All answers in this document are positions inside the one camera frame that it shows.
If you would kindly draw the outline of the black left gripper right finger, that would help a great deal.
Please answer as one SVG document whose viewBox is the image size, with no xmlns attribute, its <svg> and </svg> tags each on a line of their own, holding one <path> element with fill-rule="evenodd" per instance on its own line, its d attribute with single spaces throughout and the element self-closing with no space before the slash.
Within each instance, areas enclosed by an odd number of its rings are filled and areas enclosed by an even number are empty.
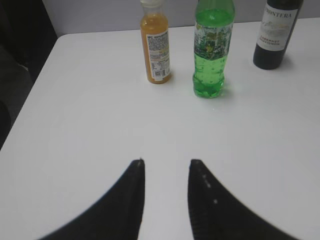
<svg viewBox="0 0 320 240">
<path fill-rule="evenodd" d="M 195 240 L 292 240 L 237 200 L 200 159 L 188 175 L 188 212 Z"/>
</svg>

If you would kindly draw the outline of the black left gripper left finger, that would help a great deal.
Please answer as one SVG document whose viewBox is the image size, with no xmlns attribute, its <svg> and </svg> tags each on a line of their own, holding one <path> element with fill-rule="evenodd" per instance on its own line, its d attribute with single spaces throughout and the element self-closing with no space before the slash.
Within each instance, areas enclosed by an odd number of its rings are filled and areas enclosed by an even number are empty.
<svg viewBox="0 0 320 240">
<path fill-rule="evenodd" d="M 137 240 L 145 204 L 145 163 L 133 160 L 97 202 L 43 240 Z"/>
</svg>

